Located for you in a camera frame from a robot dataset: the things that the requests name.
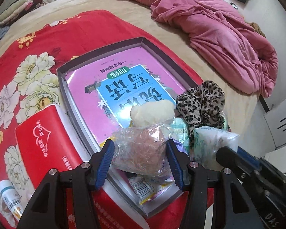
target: white plastic bag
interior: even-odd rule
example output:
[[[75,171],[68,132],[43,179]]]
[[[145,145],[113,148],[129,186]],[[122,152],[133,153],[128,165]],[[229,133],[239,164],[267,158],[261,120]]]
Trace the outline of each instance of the white plastic bag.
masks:
[[[193,157],[205,168],[216,162],[220,147],[228,146],[237,152],[239,135],[215,127],[202,126],[195,129]]]

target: beige bed sheet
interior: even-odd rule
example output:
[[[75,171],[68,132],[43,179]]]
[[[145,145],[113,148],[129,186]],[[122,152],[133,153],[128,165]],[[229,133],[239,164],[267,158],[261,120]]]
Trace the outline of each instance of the beige bed sheet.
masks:
[[[168,25],[155,22],[148,7],[128,0],[57,0],[34,10],[8,30],[0,41],[0,56],[12,42],[35,32],[57,20],[63,20],[78,13],[105,9],[156,37],[169,47],[203,79],[215,81],[225,92],[225,111],[231,130],[243,133],[252,117],[258,94],[246,95],[228,85],[206,61],[189,46],[185,33]]]

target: white plastic package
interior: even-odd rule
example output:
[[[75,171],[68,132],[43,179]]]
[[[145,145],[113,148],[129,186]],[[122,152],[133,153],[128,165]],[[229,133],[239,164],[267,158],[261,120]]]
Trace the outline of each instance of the white plastic package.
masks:
[[[128,179],[134,192],[138,195],[140,205],[151,201],[161,195],[173,183],[173,176],[169,178],[162,177],[144,177],[137,175]]]
[[[228,146],[237,152],[238,140],[239,135],[236,133],[208,126],[196,128],[191,156],[205,168],[212,168],[218,149]]]

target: pink quilted comforter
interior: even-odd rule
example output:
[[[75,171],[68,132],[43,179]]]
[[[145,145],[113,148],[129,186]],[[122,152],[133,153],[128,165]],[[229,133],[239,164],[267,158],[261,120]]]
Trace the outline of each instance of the pink quilted comforter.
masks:
[[[232,86],[269,97],[278,73],[273,46],[223,0],[135,0],[161,23],[188,33],[197,50]]]

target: clear plastic bag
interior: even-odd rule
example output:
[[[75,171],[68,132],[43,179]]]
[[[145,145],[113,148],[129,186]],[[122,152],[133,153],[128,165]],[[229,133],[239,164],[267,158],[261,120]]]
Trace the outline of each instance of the clear plastic bag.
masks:
[[[178,149],[188,154],[188,131],[181,118],[171,118],[148,127],[121,128],[111,139],[115,143],[114,168],[149,177],[172,175],[165,154],[168,139],[179,141]]]
[[[235,152],[238,148],[239,135],[222,129],[202,126],[195,129],[194,148],[191,152],[195,161],[205,168],[213,169],[216,153],[220,147],[228,146]]]
[[[113,133],[115,168],[150,177],[170,176],[165,156],[165,124],[149,127],[121,128]]]
[[[223,124],[223,130],[228,131],[229,130],[229,124],[228,124],[228,113],[226,108],[223,108],[223,110],[220,112],[220,114],[224,117],[224,124]]]

